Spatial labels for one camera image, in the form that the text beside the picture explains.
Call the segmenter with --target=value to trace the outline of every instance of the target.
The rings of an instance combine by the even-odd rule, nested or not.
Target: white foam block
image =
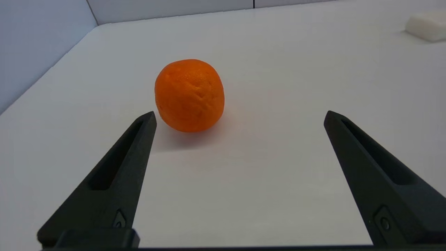
[[[406,31],[430,42],[446,39],[446,9],[412,15]]]

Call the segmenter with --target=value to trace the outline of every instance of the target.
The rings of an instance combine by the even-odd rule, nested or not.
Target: orange
[[[181,132],[211,128],[224,109],[223,85],[215,69],[197,59],[168,64],[155,82],[161,118]]]

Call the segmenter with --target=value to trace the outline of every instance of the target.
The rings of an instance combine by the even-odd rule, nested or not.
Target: white table
[[[0,116],[0,249],[36,232],[139,115],[168,63],[210,63],[220,122],[158,119],[141,247],[371,243],[323,127],[346,115],[446,194],[446,43],[402,30],[438,0],[340,0],[102,25]]]

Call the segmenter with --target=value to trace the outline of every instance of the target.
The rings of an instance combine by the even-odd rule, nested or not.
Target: white wall
[[[0,1],[0,114],[95,26],[86,0]]]
[[[100,25],[253,8],[252,0],[88,0]]]

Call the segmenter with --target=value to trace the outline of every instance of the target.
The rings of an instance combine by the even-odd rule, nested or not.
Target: screw
[[[381,218],[381,227],[386,231],[390,230],[390,222],[387,218]]]

